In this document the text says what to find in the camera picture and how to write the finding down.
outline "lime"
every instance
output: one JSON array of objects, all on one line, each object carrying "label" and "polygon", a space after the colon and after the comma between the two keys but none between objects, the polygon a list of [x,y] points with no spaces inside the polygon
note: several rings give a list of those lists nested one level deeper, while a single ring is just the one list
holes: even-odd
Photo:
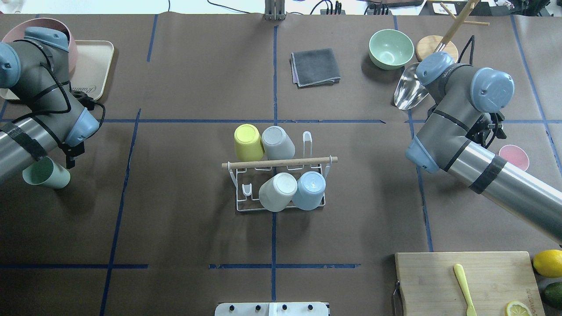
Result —
[{"label": "lime", "polygon": [[509,302],[505,308],[506,316],[533,316],[525,304],[520,301]]},{"label": "lime", "polygon": [[562,250],[545,250],[533,258],[533,267],[547,278],[562,277]]},{"label": "lime", "polygon": [[545,303],[556,309],[562,309],[562,282],[554,282],[546,286]]}]

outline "cutting board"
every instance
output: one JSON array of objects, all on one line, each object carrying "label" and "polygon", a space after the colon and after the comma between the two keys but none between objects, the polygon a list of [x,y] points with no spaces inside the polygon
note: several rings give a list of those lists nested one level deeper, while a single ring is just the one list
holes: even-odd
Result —
[{"label": "cutting board", "polygon": [[514,300],[545,316],[527,252],[398,252],[395,259],[404,316],[466,315],[456,263],[464,267],[479,316],[505,316]]}]

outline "yellow cup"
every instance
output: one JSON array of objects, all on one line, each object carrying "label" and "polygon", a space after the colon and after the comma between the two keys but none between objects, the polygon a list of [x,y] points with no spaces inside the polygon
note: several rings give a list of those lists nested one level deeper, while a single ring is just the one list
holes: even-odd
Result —
[{"label": "yellow cup", "polygon": [[240,161],[259,161],[264,157],[260,132],[255,126],[243,124],[234,131],[234,150]]}]

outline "cloth napkin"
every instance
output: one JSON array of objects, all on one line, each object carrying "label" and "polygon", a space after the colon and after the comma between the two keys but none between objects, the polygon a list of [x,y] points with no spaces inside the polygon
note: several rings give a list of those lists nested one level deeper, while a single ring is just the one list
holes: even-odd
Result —
[{"label": "cloth napkin", "polygon": [[338,62],[331,48],[291,53],[293,83],[309,87],[339,82]]}]

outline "pink bowl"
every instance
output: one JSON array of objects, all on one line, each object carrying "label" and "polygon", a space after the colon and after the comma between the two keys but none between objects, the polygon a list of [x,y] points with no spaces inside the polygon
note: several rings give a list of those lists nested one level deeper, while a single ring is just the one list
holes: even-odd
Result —
[{"label": "pink bowl", "polygon": [[516,145],[505,145],[500,149],[498,155],[523,171],[527,171],[529,168],[529,156]]},{"label": "pink bowl", "polygon": [[76,41],[68,27],[61,21],[50,19],[48,17],[40,17],[38,19],[33,19],[25,21],[15,28],[11,29],[6,36],[2,39],[3,42],[13,42],[17,39],[23,39],[25,34],[25,29],[30,26],[40,26],[42,28],[49,28],[57,31],[61,31],[69,35],[69,73],[74,71],[76,67],[76,61],[78,59],[78,48],[76,47]]}]

